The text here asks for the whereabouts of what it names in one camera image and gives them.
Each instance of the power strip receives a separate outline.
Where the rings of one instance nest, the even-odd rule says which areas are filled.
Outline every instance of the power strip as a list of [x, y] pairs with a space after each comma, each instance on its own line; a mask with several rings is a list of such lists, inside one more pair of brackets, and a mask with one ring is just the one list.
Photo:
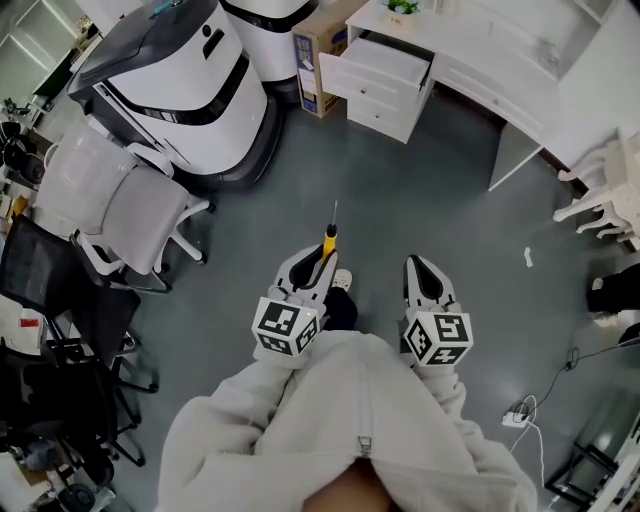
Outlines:
[[529, 424], [529, 419], [519, 412], [507, 412], [502, 417], [502, 424], [505, 427], [524, 428]]

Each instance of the yellow tool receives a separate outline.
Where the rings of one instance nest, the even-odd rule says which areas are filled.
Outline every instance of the yellow tool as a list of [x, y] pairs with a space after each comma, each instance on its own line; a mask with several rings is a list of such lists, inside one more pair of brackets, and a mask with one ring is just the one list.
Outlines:
[[322, 250], [322, 263], [324, 263], [332, 251], [336, 250], [336, 242], [338, 240], [338, 226], [336, 226], [336, 213], [338, 212], [338, 201], [333, 207], [333, 220], [327, 227], [324, 234], [324, 248]]

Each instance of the sleeve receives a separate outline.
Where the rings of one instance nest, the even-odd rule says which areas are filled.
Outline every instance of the sleeve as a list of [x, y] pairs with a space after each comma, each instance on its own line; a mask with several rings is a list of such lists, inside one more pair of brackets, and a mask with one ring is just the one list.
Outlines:
[[458, 374], [453, 371], [453, 368], [421, 367], [416, 368], [415, 372], [458, 429], [478, 473], [504, 476], [514, 480], [518, 486], [516, 510], [519, 512], [537, 510], [536, 488], [531, 479], [520, 469], [509, 450], [501, 443], [485, 439], [476, 423], [462, 419], [462, 406], [467, 390], [458, 380]]
[[256, 362], [220, 384], [211, 397], [191, 400], [165, 441], [160, 503], [185, 487], [213, 453], [251, 454], [273, 418], [292, 371]]

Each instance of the chair armrest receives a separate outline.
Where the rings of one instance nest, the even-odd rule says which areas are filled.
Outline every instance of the chair armrest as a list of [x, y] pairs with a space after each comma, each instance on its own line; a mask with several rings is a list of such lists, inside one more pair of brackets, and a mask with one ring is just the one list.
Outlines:
[[169, 178], [173, 178], [173, 165], [171, 165], [171, 160], [169, 160], [159, 151], [151, 149], [147, 146], [143, 146], [142, 144], [138, 144], [137, 142], [129, 144], [127, 146], [127, 151], [139, 158], [148, 160], [163, 173], [169, 176]]
[[71, 243], [74, 247], [82, 249], [93, 268], [101, 276], [109, 276], [114, 272], [120, 271], [125, 266], [122, 260], [116, 260], [114, 262], [105, 261], [84, 233], [76, 231], [71, 237]]

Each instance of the desk drawer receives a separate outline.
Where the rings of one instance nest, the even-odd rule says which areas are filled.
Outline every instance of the desk drawer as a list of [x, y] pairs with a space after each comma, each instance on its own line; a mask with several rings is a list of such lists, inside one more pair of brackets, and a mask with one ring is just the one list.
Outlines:
[[320, 54], [322, 89], [394, 110], [413, 105], [430, 63], [387, 46], [355, 39], [340, 56]]
[[533, 139], [540, 139], [544, 124], [508, 99], [503, 87], [491, 78], [443, 55], [436, 55], [431, 78], [495, 112]]
[[404, 117], [402, 113], [359, 98], [349, 100], [347, 104], [348, 119], [406, 144], [411, 135], [413, 123], [407, 123]]

